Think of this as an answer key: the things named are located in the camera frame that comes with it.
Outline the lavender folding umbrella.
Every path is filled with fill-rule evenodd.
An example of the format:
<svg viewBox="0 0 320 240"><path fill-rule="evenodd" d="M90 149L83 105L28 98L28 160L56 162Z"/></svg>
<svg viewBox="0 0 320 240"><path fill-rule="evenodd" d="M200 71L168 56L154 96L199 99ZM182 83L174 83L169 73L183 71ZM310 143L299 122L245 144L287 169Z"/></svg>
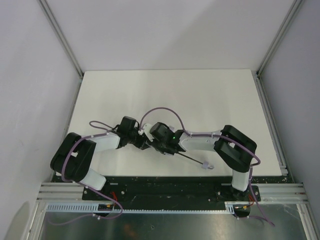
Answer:
<svg viewBox="0 0 320 240"><path fill-rule="evenodd" d="M174 136L172 137L175 145L179 145L181 147L181 151L179 151L178 155L181 155L187 159L190 159L194 162L201 164L201 167L205 170L212 170L214 167L210 165L207 161L198 161L189 156L182 154L182 152L192 151L192 150L200 150L200 151L211 151L214 152L214 144L218 140L218 137L214 137L216 132L187 132L185 133L183 130L174 131Z"/></svg>

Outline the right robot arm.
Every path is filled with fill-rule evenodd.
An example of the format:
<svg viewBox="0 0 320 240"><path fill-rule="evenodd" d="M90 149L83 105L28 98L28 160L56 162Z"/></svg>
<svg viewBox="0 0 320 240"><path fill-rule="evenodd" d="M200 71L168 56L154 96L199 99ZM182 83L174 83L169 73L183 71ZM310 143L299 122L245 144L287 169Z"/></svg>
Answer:
<svg viewBox="0 0 320 240"><path fill-rule="evenodd" d="M225 125L215 132L187 132L183 129L173 132L164 123L157 122L144 133L150 145L165 155L189 151L217 153L232 169L231 187L240 192L248 189L257 144L232 125Z"/></svg>

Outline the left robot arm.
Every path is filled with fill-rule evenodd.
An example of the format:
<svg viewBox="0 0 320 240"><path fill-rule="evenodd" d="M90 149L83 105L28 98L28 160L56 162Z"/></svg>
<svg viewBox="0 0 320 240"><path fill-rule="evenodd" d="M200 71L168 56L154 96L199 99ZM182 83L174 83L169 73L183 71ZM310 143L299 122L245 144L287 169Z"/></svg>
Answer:
<svg viewBox="0 0 320 240"><path fill-rule="evenodd" d="M100 191L107 179L91 168L94 154L120 149L128 144L145 150L154 139L150 134L150 124L140 129L138 121L128 116L124 116L115 127L95 120L90 121L89 125L103 132L87 136L68 133L53 156L50 168L59 173L64 182L76 182Z"/></svg>

